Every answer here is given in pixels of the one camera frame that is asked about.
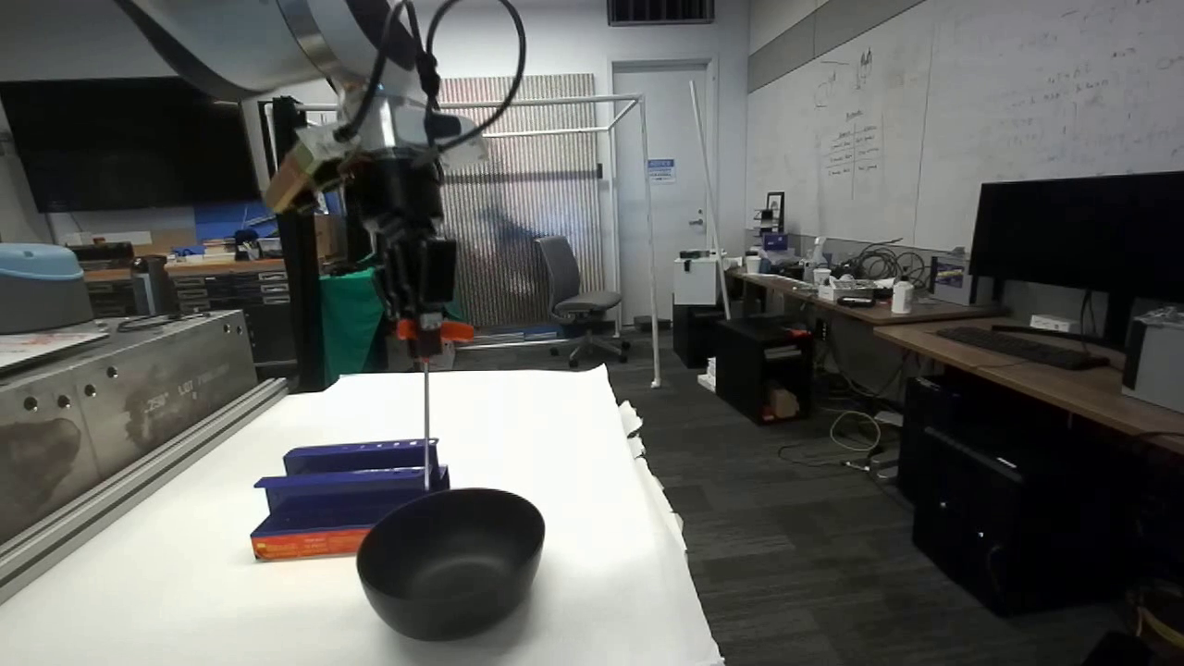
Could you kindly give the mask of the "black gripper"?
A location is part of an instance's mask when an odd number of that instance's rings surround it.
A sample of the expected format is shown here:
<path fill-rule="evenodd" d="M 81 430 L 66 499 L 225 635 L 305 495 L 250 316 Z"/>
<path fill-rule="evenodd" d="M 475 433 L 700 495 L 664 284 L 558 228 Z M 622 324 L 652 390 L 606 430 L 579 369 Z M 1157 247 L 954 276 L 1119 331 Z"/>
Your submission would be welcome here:
<path fill-rule="evenodd" d="M 456 297 L 456 239 L 439 233 L 443 170 L 432 153 L 372 154 L 351 170 L 349 206 L 373 228 L 380 292 L 395 316 L 395 340 L 417 353 L 425 310 L 425 356 L 439 356 L 448 301 Z"/>

